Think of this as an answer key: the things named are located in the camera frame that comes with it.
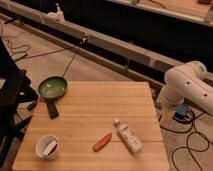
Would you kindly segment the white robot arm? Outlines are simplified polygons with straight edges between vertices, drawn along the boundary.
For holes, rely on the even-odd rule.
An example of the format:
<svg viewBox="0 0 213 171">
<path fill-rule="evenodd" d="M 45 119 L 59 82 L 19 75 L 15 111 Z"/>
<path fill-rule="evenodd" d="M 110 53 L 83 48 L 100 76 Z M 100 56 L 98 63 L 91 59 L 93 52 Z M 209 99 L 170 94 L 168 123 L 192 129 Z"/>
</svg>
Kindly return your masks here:
<svg viewBox="0 0 213 171">
<path fill-rule="evenodd" d="M 191 61 L 173 67 L 164 74 L 165 85 L 157 101 L 164 107 L 178 106 L 184 99 L 192 101 L 205 112 L 213 114 L 213 87 L 204 82 L 205 65 Z"/>
</svg>

